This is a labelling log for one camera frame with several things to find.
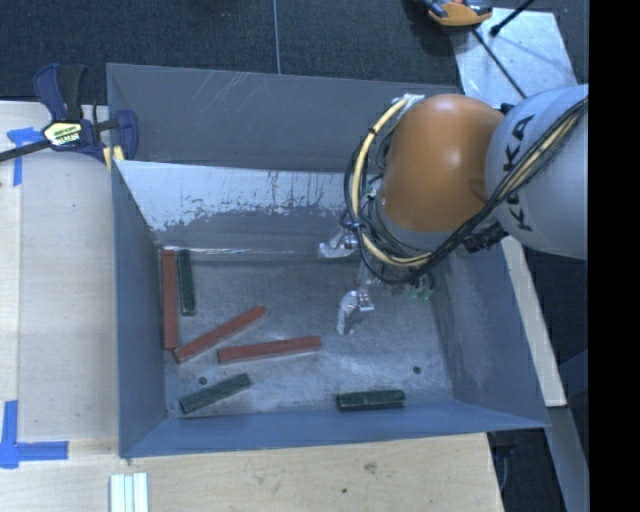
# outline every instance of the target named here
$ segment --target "wooden table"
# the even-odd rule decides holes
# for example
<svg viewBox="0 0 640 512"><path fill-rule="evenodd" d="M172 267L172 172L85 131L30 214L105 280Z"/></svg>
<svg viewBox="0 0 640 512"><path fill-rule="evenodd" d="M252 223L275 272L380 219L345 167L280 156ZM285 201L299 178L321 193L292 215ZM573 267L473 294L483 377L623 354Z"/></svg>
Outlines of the wooden table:
<svg viewBox="0 0 640 512"><path fill-rule="evenodd" d="M104 115L105 110L101 109L101 113ZM39 104L0 102L0 132L3 134L0 150L12 147L4 138L7 130L26 126L38 129L47 121L48 113ZM50 150L36 155L31 157L31 162L42 167L58 165L53 162L68 158L66 154L53 154ZM88 157L71 157L73 165L83 165L83 162L87 166L96 165ZM97 172L106 174L107 170L103 168ZM20 403L27 398L24 393L37 393L47 386L59 386L61 389L69 386L76 390L76 404L89 399L103 410L89 411L84 416L84 413L79 414L74 423L73 415L63 413L60 407L43 407L42 417L50 425L64 431L65 422L68 422L69 431L78 432L70 439L69 459L21 463L17 470L0 469L0 512L106 511L109 510L109 477L115 473L138 472L148 474L150 510L153 512L504 510L485 434L120 459L114 418L104 419L104 415L114 407L112 396L115 396L115 390L111 387L114 382L113 361L104 362L103 358L96 357L92 352L95 345L90 341L84 350L76 350L75 354L60 347L60 354L66 354L65 364L69 370L67 382L64 382L64 375L59 375L64 365L56 366L50 354L34 351L26 342L21 345L24 341L19 317L22 190L20 186L12 185L12 176L13 162L0 164L0 401L19 399ZM47 243L60 243L52 242L59 233L51 235ZM517 242L506 240L505 252L518 303L521 310L526 311L523 315L525 328L532 344L545 401L547 405L563 405L566 400L562 385L521 248ZM78 332L75 327L65 336L66 341L60 343L74 342L73 333ZM28 375L23 371L20 375L19 361L23 370L27 365L41 371L34 370ZM104 373L100 378L105 386L96 388L95 381L88 385L73 382L74 369L78 365L92 376ZM101 400L102 393L108 395L104 400ZM21 431L24 429L19 428L19 439ZM28 440L37 440L37 432L32 429L33 439Z"/></svg>

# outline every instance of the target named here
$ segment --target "black cable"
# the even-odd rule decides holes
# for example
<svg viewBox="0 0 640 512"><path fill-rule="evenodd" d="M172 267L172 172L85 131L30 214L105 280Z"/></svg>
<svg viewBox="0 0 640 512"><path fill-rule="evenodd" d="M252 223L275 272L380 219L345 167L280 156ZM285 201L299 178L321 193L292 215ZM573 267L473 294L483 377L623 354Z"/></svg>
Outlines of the black cable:
<svg viewBox="0 0 640 512"><path fill-rule="evenodd" d="M520 13L524 11L527 7L529 7L533 2L535 2L535 0L527 0L526 2L524 2L520 7L518 7L515 11L509 14L509 16L503 19L500 23L491 27L491 30L489 30L489 34L493 37L497 36L498 32L500 32L509 22L511 22L513 18L515 18L516 16L519 16Z"/></svg>
<svg viewBox="0 0 640 512"><path fill-rule="evenodd" d="M378 146L378 151L376 152L376 166L382 171L384 171L385 165L380 163L381 157L386 158L387 156L387 152L389 151L389 147L391 146L391 136L393 135L393 132L394 130L390 130L389 133L384 136L384 138L380 142L380 145Z"/></svg>
<svg viewBox="0 0 640 512"><path fill-rule="evenodd" d="M20 100L35 100L40 101L40 98L32 95L12 95L12 94L0 94L0 100L20 101Z"/></svg>
<svg viewBox="0 0 640 512"><path fill-rule="evenodd" d="M504 495L504 489L507 486L507 481L509 480L509 459L504 457L502 459L502 478L500 479L500 494Z"/></svg>
<svg viewBox="0 0 640 512"><path fill-rule="evenodd" d="M376 174L373 178L371 178L371 179L367 182L367 184L368 184L368 185L373 185L376 181L378 181L378 180L380 180L380 179L382 179L382 173L380 173L380 174Z"/></svg>
<svg viewBox="0 0 640 512"><path fill-rule="evenodd" d="M476 36L476 39L480 42L480 44L487 51L487 53L489 54L489 57L491 57L493 59L493 62L495 62L497 64L497 66L500 68L500 71L502 71L502 73L507 78L507 80L509 80L509 82L511 83L511 85L513 85L515 90L518 91L518 94L520 96L522 96L523 99L526 98L527 95L522 91L522 89L520 89L520 87L515 82L513 77L509 74L509 72L506 70L506 68L502 65L502 62L500 62L498 60L498 57L496 57L496 55L493 53L493 51L491 51L491 48L489 48L487 43L485 43L484 39L482 39L482 36L479 34L478 29L474 28L474 29L471 30L471 32L473 33L474 36Z"/></svg>
<svg viewBox="0 0 640 512"><path fill-rule="evenodd" d="M347 166L347 169L345 171L345 175L344 175L344 181L343 181L343 193L344 193L344 197L345 197L345 202L347 204L347 209L342 213L342 215L340 216L340 225L346 229L349 229L351 231L355 231L355 229L361 227L361 226L366 226L367 228L367 235L369 235L370 238L374 238L374 239L380 239L380 236L378 235L377 231L375 230L375 227L373 225L373 222L370 220L369 216L367 215L359 215L356 217L355 214L355 210L353 209L353 205L351 204L351 187L350 187L350 179L351 176L353 174L354 171L354 165L355 165L355 160L357 159L357 155L360 154L360 151L362 150L362 144L364 143L364 141L362 143L360 143L358 145L358 147L356 148L356 150L354 151L351 160L349 162L349 165ZM366 180L366 168L367 168L367 160L364 161L363 164L363 169L361 172L361 176L360 176L360 183L358 186L358 195L360 197L362 197L363 195L363 184L365 183ZM364 212L365 208L371 208L371 201L367 201L366 203L363 203L363 205L361 206L361 213ZM351 222L347 223L346 222L346 216L349 216L351 218ZM390 233L388 232L383 232L384 234L384 238L383 240L387 243L387 245L393 247L395 249L395 252L397 253L398 256L405 256L405 250L402 250L399 248L399 245L404 245L404 247L406 249L409 250L413 250L415 251L415 249L413 249L412 247L406 245L406 244L401 244L401 242L397 239L395 239Z"/></svg>
<svg viewBox="0 0 640 512"><path fill-rule="evenodd" d="M370 223L369 223L369 219L363 218L362 220L360 220L356 216L355 210L353 209L353 204L351 203L351 190L350 190L351 189L350 180L353 175L355 160L357 159L357 156L360 154L363 144L364 144L364 140L358 145L356 150L353 152L353 155L351 156L349 164L347 165L347 169L345 170L344 180L343 180L343 189L344 189L343 192L345 197L346 209L340 215L340 219L339 219L340 225L355 234L356 239L358 241L360 257L364 262L365 266L367 267L367 269L369 269L369 271L377 279L379 279L381 282L385 284L390 284L390 285L411 284L416 281L416 276L413 275L413 272L409 271L409 275L404 278L389 279L387 276L384 275L383 271L375 267L373 262L370 260L367 250L364 246L364 240L362 236L362 227L363 226L370 227ZM365 167L366 167L366 160L360 175L360 183L358 184L359 196L362 195L363 177L366 175Z"/></svg>
<svg viewBox="0 0 640 512"><path fill-rule="evenodd" d="M7 160L13 160L21 156L35 153L36 151L40 151L42 149L47 149L49 147L49 144L50 142L45 139L38 142L32 142L31 144L27 144L26 146L18 146L13 149L8 149L7 151L3 151L2 153L0 153L0 162L6 162Z"/></svg>
<svg viewBox="0 0 640 512"><path fill-rule="evenodd" d="M382 219L380 218L380 215L377 210L376 210L376 214L377 214L378 225L384 226ZM372 208L370 208L369 215L370 216L373 215ZM370 226L374 226L373 221L366 218L364 220L366 220ZM408 244L405 244L401 240L398 240L395 236L393 236L392 233L386 230L383 230L381 236L378 236L377 238L382 239L388 246L390 246L394 250L393 256L398 256L401 258L411 258L411 257L414 257L416 253L422 252L420 249L412 247Z"/></svg>
<svg viewBox="0 0 640 512"><path fill-rule="evenodd" d="M278 74L282 74L280 66L280 36L278 35L278 0L273 0L273 31L276 41L276 70Z"/></svg>

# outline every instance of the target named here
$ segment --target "yellow cable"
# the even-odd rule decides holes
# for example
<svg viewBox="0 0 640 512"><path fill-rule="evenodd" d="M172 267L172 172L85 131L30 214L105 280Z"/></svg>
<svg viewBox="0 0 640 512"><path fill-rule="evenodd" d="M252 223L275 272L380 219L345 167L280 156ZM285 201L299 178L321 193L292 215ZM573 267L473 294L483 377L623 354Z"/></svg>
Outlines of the yellow cable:
<svg viewBox="0 0 640 512"><path fill-rule="evenodd" d="M528 171L532 165L534 165L538 159L549 149L549 147L556 141L562 140L571 129L577 124L580 117L572 116L565 122L557 126L549 136L540 143L540 146L524 161L521 162L516 170L516 173L509 180L509 189L502 192L499 200L509 197L513 191L515 191L524 180L528 177Z"/></svg>
<svg viewBox="0 0 640 512"><path fill-rule="evenodd" d="M394 105L392 105L380 117L380 119L378 119L378 121L373 126L373 128L369 131L369 133L364 139L364 142L362 143L360 152L358 153L358 156L356 158L356 163L354 165L353 181L351 183L351 204L353 205L353 211L356 217L359 217L359 211L360 211L360 195L358 190L359 189L358 184L360 183L360 175L362 174L364 161L366 159L367 154L369 153L369 148L371 147L371 143L373 142L373 139L375 138L375 136L380 132L382 127L389 121L389 119L391 119L391 117L393 117L393 115L396 114L396 112L398 112L406 104L407 104L407 99L403 98L399 100L397 103L395 103ZM426 253L420 256L414 256L412 258L394 258L392 256L385 254L380 249L378 249L375 246L375 244L371 241L371 239L364 233L362 234L362 241L364 243L365 248L371 254L373 254L373 256L375 256L382 262L387 263L388 265L394 265L398 267L422 265L423 263L426 263L426 261L429 259L429 256L431 255L431 253Z"/></svg>

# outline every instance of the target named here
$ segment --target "bin floor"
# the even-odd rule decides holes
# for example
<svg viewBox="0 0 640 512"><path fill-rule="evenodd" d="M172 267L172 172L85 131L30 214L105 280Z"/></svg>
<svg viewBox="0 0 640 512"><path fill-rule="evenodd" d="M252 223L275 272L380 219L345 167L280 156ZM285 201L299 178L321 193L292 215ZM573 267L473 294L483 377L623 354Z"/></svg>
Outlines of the bin floor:
<svg viewBox="0 0 640 512"><path fill-rule="evenodd" d="M180 365L165 354L167 411L205 386L247 373L248 390L189 417L335 408L335 395L403 389L406 406L452 399L451 380L429 302L371 288L375 311L349 335L336 331L338 306L355 289L351 260L229 261L192 253L195 316L179 317L185 344L240 313L264 306L264 318ZM320 336L318 352L220 365L217 349L301 336Z"/></svg>

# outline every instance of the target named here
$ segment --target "blue tape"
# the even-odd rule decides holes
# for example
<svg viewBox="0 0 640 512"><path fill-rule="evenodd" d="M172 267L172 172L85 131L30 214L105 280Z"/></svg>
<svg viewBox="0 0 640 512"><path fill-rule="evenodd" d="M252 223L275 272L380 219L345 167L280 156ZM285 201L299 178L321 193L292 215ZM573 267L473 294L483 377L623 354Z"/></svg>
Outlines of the blue tape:
<svg viewBox="0 0 640 512"><path fill-rule="evenodd" d="M24 144L31 144L32 142L40 142L44 140L44 136L33 128L19 128L17 130L9 130L7 137L16 145L20 147ZM17 187L22 183L22 157L19 156L15 159L13 165L13 186Z"/></svg>
<svg viewBox="0 0 640 512"><path fill-rule="evenodd" d="M35 460L67 460L69 442L18 443L18 401L4 404L0 468L16 469L20 462Z"/></svg>

